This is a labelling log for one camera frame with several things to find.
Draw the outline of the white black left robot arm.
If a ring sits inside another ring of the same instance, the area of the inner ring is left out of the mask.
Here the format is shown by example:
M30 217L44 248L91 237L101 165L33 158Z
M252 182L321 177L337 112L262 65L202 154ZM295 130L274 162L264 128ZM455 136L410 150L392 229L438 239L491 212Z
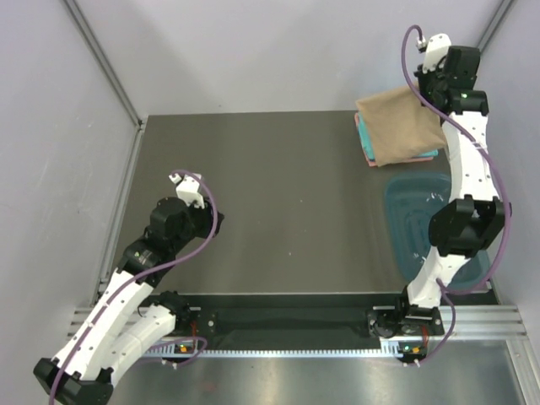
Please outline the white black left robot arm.
M159 294L131 327L130 316L176 265L198 254L180 252L193 240L204 245L224 219L212 197L166 197L151 212L143 234L126 247L94 309L66 345L42 358L33 374L51 404L106 404L124 374L170 333L192 335L185 297Z

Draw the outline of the beige t shirt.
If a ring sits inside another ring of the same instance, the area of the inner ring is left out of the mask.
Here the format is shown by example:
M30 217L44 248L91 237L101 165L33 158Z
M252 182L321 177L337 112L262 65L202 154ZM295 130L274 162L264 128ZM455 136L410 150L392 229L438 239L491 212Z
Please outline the beige t shirt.
M370 141L364 154L378 167L427 159L446 147L439 117L407 86L359 99L356 107L359 136Z

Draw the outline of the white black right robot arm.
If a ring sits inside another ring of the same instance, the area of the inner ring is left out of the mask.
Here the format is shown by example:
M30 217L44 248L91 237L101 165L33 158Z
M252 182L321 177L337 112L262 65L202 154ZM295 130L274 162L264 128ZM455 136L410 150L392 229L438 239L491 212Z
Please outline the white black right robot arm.
M480 51L470 46L421 45L415 72L423 106L440 117L451 168L448 203L429 221L430 249L418 275L404 289L393 321L411 334L440 321L441 290L505 227L509 209L494 185L488 160L487 95L474 84Z

